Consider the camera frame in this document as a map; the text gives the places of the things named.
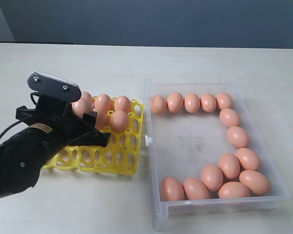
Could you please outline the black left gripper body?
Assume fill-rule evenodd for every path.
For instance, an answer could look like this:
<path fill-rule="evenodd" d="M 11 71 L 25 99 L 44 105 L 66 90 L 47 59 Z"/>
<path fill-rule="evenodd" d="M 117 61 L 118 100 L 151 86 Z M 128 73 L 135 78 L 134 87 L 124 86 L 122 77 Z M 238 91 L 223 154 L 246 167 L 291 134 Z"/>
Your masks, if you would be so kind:
<path fill-rule="evenodd" d="M 40 96 L 33 109 L 21 106 L 16 119 L 27 125 L 15 136 L 25 155 L 53 156 L 70 140 L 97 130 L 73 113 L 71 102 Z"/>

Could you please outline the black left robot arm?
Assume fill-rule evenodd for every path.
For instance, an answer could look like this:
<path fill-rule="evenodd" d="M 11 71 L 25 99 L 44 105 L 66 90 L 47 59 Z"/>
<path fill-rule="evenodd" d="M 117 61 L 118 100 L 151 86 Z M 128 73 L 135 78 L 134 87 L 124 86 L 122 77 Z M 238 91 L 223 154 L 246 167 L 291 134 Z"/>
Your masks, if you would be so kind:
<path fill-rule="evenodd" d="M 27 128 L 0 144 L 0 198 L 34 187 L 41 168 L 66 146 L 106 147 L 110 133 L 95 128 L 96 113 L 78 117 L 70 102 L 40 95 L 35 109 L 17 109 Z"/>

